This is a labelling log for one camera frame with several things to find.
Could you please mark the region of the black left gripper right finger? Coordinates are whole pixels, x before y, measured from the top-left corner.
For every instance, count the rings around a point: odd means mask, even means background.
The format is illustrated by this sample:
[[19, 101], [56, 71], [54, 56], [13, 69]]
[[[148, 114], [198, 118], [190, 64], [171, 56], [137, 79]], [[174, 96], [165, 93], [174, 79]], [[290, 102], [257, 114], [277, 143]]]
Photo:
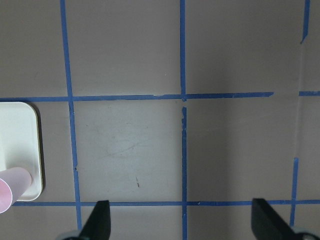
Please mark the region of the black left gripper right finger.
[[296, 240], [296, 234], [263, 198], [253, 198], [251, 230], [257, 240]]

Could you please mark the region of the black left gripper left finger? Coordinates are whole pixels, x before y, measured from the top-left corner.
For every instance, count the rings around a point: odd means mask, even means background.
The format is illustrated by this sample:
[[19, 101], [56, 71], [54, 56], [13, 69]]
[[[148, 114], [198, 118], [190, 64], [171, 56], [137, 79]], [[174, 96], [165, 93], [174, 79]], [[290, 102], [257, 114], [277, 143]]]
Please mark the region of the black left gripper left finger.
[[101, 200], [94, 206], [89, 218], [83, 226], [80, 240], [108, 240], [111, 235], [110, 202]]

